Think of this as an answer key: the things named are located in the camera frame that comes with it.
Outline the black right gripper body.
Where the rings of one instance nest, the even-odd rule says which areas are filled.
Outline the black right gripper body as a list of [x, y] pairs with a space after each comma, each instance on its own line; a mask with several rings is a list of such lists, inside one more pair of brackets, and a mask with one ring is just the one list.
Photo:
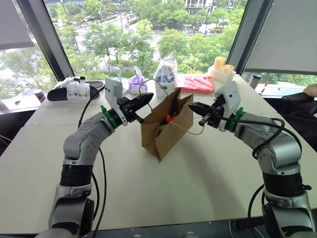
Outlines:
[[214, 128], [218, 128], [222, 118], [221, 114], [224, 112], [224, 103], [225, 99], [223, 95], [217, 97], [215, 99], [215, 102], [209, 107], [209, 113], [206, 116], [202, 116], [202, 119], [199, 121], [199, 125], [204, 126], [205, 124], [207, 124]]

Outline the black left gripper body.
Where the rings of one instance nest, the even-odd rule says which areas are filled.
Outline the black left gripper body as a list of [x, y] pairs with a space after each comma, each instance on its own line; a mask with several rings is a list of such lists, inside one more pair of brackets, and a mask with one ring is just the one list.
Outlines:
[[131, 110], [131, 104], [133, 103], [132, 100], [122, 97], [117, 99], [117, 104], [128, 122], [138, 121], [139, 123], [143, 123], [144, 119], [138, 116], [136, 111]]

